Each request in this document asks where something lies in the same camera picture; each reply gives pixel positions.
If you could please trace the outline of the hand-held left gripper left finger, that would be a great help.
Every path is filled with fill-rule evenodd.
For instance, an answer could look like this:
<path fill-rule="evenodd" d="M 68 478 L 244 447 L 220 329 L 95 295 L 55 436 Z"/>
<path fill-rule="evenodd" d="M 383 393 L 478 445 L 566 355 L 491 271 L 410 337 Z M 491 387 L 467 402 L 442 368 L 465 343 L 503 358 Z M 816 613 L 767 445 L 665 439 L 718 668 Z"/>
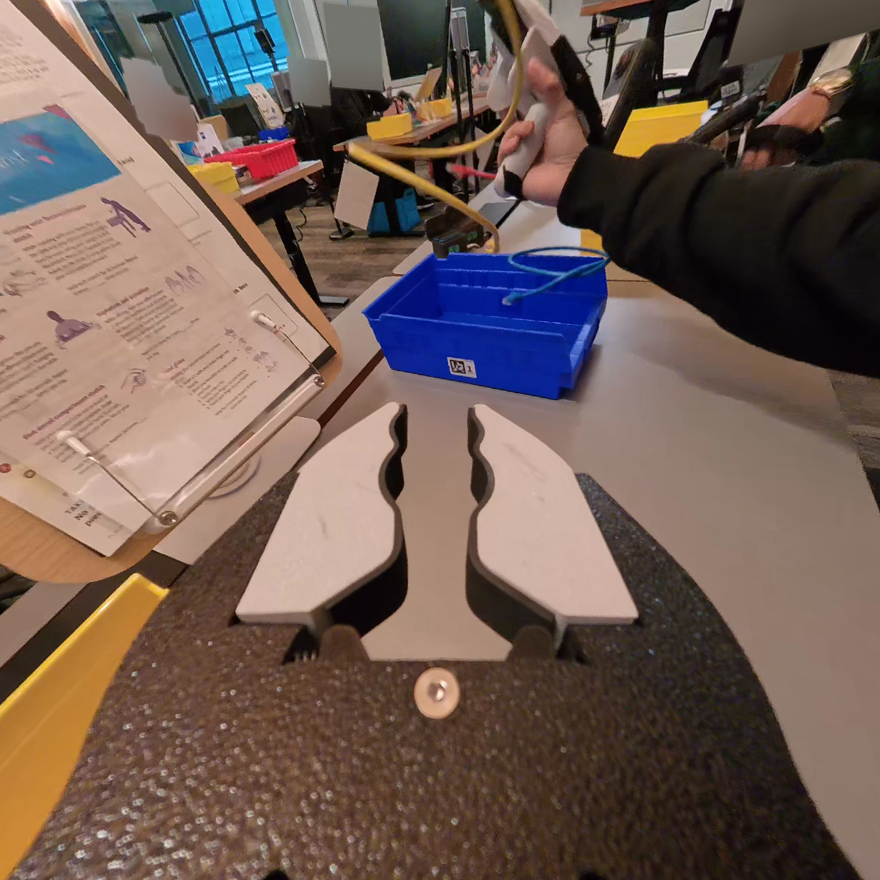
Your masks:
<path fill-rule="evenodd" d="M 314 454 L 291 493 L 236 607 L 253 625 L 332 625 L 361 636 L 399 610 L 407 553 L 404 487 L 407 407 L 391 402 Z"/>

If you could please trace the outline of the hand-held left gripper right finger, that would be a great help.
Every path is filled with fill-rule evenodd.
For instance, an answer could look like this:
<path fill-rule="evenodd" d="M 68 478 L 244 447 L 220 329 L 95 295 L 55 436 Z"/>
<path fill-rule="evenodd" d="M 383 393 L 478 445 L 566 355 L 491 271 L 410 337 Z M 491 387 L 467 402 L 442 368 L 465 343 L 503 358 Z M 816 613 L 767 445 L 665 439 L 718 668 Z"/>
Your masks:
<path fill-rule="evenodd" d="M 484 404 L 468 410 L 467 443 L 471 612 L 510 644 L 537 630 L 552 649 L 571 627 L 635 623 L 636 603 L 569 464 Z"/>

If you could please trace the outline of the blue plastic bin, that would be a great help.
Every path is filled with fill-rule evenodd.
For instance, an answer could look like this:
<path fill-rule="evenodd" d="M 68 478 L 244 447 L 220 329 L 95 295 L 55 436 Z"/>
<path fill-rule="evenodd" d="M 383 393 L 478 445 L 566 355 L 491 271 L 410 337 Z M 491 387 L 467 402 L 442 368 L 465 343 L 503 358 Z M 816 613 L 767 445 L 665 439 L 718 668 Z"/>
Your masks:
<path fill-rule="evenodd" d="M 575 247 L 430 255 L 363 314 L 393 370 L 557 400 L 599 331 L 608 262 Z"/>

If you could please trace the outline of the black network adapter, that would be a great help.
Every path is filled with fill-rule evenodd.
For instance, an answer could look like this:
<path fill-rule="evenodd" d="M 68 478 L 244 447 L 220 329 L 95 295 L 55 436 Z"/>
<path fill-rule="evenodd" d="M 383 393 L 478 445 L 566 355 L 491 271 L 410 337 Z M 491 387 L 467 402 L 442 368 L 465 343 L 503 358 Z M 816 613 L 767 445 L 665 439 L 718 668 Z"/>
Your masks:
<path fill-rule="evenodd" d="M 439 259 L 483 248 L 492 241 L 491 232 L 482 223 L 451 206 L 426 219 L 424 230 L 434 256 Z"/>

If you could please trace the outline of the person's right forearm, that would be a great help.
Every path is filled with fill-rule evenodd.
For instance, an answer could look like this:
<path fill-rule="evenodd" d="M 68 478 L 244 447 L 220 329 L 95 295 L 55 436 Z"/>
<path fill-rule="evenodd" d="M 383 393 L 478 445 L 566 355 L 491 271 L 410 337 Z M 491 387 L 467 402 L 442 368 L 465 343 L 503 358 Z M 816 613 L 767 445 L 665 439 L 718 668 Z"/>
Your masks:
<path fill-rule="evenodd" d="M 557 213 L 732 336 L 878 379 L 877 162 L 739 170 L 688 143 L 640 158 L 587 147 Z"/>

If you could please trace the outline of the grey desk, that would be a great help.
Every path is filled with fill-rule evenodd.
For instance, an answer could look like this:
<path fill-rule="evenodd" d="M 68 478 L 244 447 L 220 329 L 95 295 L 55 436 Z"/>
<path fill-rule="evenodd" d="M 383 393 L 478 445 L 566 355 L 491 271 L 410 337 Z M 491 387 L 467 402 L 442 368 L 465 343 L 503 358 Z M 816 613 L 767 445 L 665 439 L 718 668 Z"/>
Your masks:
<path fill-rule="evenodd" d="M 373 366 L 409 410 L 372 662 L 233 619 L 295 475 L 185 570 L 14 878 L 878 878 L 878 509 L 829 379 L 617 276 L 577 391 Z M 640 618 L 506 662 L 465 596 L 468 410 L 577 473 Z"/>

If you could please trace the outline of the person's right hand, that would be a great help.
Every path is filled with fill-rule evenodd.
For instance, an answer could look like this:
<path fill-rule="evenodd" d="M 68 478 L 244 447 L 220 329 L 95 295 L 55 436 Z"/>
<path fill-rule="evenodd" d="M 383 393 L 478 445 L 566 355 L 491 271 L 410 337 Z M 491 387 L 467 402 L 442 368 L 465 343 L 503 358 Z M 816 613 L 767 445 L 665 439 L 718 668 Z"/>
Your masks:
<path fill-rule="evenodd" d="M 533 58 L 527 76 L 538 102 L 501 138 L 495 188 L 499 194 L 556 207 L 587 138 L 558 74 Z"/>

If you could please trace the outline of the computer monitor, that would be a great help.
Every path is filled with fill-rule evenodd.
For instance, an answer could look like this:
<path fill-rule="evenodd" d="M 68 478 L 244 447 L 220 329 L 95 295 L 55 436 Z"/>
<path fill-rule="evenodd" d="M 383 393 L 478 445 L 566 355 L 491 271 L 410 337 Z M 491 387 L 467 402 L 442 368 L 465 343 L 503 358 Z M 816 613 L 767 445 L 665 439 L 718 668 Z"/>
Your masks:
<path fill-rule="evenodd" d="M 445 1 L 378 1 L 392 80 L 423 76 L 443 64 Z"/>

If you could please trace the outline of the red plastic bin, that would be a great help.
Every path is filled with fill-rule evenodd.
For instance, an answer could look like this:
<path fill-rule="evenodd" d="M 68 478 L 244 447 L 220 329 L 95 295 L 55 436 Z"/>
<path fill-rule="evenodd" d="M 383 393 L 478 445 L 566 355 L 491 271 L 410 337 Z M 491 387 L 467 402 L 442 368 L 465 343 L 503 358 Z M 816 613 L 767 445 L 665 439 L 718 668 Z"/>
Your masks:
<path fill-rule="evenodd" d="M 299 165 L 293 138 L 270 143 L 258 143 L 228 150 L 203 158 L 206 164 L 230 163 L 245 167 L 252 179 L 264 181 Z"/>

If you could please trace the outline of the document stand with printed sheet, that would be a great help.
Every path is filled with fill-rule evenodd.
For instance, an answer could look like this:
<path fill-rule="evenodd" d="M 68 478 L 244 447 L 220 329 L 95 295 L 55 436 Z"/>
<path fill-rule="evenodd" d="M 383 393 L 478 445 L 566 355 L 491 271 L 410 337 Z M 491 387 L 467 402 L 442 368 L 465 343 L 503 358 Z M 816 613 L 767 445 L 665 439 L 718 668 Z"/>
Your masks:
<path fill-rule="evenodd" d="M 128 568 L 331 384 L 341 344 L 43 2 L 2 2 L 2 564 Z"/>

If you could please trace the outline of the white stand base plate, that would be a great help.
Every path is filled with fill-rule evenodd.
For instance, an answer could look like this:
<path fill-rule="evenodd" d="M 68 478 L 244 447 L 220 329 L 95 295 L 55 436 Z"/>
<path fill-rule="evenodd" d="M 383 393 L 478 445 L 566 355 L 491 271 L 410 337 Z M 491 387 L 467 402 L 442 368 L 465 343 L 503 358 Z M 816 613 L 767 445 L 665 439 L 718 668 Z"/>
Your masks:
<path fill-rule="evenodd" d="M 292 419 L 160 541 L 156 551 L 187 565 L 196 562 L 297 465 L 317 441 L 320 432 L 321 425 L 317 420 L 302 416 Z"/>

